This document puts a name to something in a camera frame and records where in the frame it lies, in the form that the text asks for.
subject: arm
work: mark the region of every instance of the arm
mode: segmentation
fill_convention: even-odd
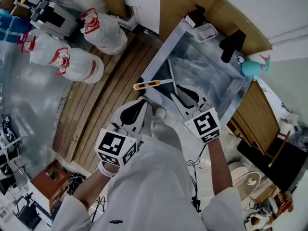
[[[208,151],[212,166],[214,194],[217,195],[228,187],[233,187],[231,173],[219,139],[214,139],[208,143]]]
[[[245,231],[239,191],[232,187],[231,173],[219,139],[208,143],[212,165],[212,181],[215,197],[201,212],[207,230]]]
[[[105,163],[104,166],[112,173],[117,172],[119,169],[119,167],[113,166],[109,163]],[[96,170],[90,177],[78,186],[74,193],[74,197],[78,199],[88,210],[107,185],[109,180],[110,178],[101,174],[99,170]]]

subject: white cloth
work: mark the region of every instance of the white cloth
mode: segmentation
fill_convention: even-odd
[[[144,136],[140,151],[109,182],[108,207],[93,224],[83,204],[66,197],[53,231],[244,231],[238,191],[216,195],[201,213],[191,204],[192,181],[183,153]]]

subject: cardboard box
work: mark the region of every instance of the cardboard box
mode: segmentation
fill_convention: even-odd
[[[20,7],[18,5],[15,5],[15,7],[11,11],[11,15],[17,16],[17,17],[22,18],[26,21],[30,21],[31,11],[24,8],[24,7]]]
[[[15,0],[0,0],[0,8],[10,11]]]

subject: brown box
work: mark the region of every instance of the brown box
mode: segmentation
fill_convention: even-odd
[[[10,11],[15,0],[0,0],[0,8]]]
[[[34,198],[35,201],[45,210],[51,211],[65,193],[69,176],[70,174],[67,174],[57,161],[53,161],[30,181],[35,188],[31,189],[35,191],[34,195],[39,193],[39,199]]]
[[[11,11],[11,15],[30,21],[31,11],[24,7],[15,5],[15,7]]]

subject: bracelet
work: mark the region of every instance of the bracelet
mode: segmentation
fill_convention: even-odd
[[[101,174],[105,175],[105,176],[108,177],[108,178],[112,178],[112,177],[116,174],[116,173],[111,173],[111,172],[109,172],[109,171],[104,167],[102,161],[100,161],[100,162],[98,163],[98,169],[99,169],[99,171],[101,172]]]

